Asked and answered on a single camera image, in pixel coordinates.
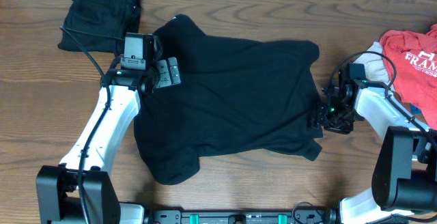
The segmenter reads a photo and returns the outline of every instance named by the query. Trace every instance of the white cloth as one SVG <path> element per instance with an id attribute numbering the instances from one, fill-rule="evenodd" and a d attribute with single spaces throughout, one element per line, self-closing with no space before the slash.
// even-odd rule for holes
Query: white cloth
<path id="1" fill-rule="evenodd" d="M 382 53 L 382 46 L 379 42 L 374 42 L 373 45 L 370 46 L 368 51 L 374 51 L 377 53 Z M 387 73 L 387 69 L 385 68 L 384 61 L 382 57 L 376 54 L 365 53 L 361 55 L 357 60 L 354 61 L 354 64 L 364 64 L 364 68 L 366 71 L 366 77 L 370 81 L 380 81 L 389 84 L 390 78 Z M 393 92 L 395 91 L 395 87 L 392 85 L 390 88 Z"/>

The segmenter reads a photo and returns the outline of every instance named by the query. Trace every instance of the red fabric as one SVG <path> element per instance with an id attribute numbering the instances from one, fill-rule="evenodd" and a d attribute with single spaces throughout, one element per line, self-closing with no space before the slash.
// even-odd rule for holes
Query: red fabric
<path id="1" fill-rule="evenodd" d="M 380 44 L 395 63 L 394 86 L 402 102 L 421 109 L 428 125 L 437 129 L 437 25 L 427 34 L 390 30 Z M 384 60 L 384 64 L 392 79 L 390 63 Z"/>

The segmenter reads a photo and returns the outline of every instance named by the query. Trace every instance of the black fabric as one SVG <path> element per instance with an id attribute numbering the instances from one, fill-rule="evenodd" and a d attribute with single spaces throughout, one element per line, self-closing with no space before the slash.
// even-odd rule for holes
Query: black fabric
<path id="1" fill-rule="evenodd" d="M 142 97 L 135 139 L 156 181 L 178 184 L 199 171 L 199 156 L 264 148 L 315 160 L 321 151 L 307 128 L 319 100 L 308 41 L 206 36 L 185 15 L 154 33 L 163 58 L 177 57 L 182 83 Z"/>
<path id="2" fill-rule="evenodd" d="M 141 0 L 73 0 L 64 27 L 101 36 L 124 38 L 126 32 L 138 33 Z M 123 53 L 124 43 L 81 33 L 71 33 L 88 51 Z M 62 35 L 58 48 L 81 51 Z"/>

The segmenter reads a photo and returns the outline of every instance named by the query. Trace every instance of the black cloth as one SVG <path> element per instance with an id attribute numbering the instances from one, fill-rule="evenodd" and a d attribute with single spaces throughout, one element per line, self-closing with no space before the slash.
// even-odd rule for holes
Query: black cloth
<path id="1" fill-rule="evenodd" d="M 178 59 L 181 84 L 142 97 L 135 139 L 156 181 L 178 184 L 199 171 L 200 156 L 264 148 L 315 160 L 322 147 L 307 127 L 319 100 L 308 41 L 206 36 L 185 15 L 154 32 L 163 58 Z"/>
<path id="2" fill-rule="evenodd" d="M 126 32 L 138 33 L 141 0 L 73 0 L 64 27 L 101 36 L 124 38 Z M 70 32 L 88 51 L 123 53 L 124 43 Z M 58 48 L 81 51 L 65 35 Z"/>

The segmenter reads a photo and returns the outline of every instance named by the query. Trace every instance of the table surface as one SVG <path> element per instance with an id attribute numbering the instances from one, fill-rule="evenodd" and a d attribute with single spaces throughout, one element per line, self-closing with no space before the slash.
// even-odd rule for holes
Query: table surface
<path id="1" fill-rule="evenodd" d="M 0 222 L 39 221 L 35 178 L 74 145 L 96 105 L 99 75 L 82 53 L 61 51 L 59 26 L 71 0 L 3 0 L 0 6 Z M 214 36 L 259 41 L 311 40 L 320 58 L 316 85 L 345 56 L 366 50 L 389 29 L 427 32 L 437 0 L 143 0 L 141 33 L 189 15 Z M 112 55 L 92 53 L 107 69 Z M 115 160 L 120 201 L 153 209 L 290 209 L 335 203 L 370 187 L 381 140 L 367 122 L 346 136 L 325 132 L 314 162 L 266 150 L 200 159 L 175 185 L 156 183 L 139 157 L 132 126 Z"/>

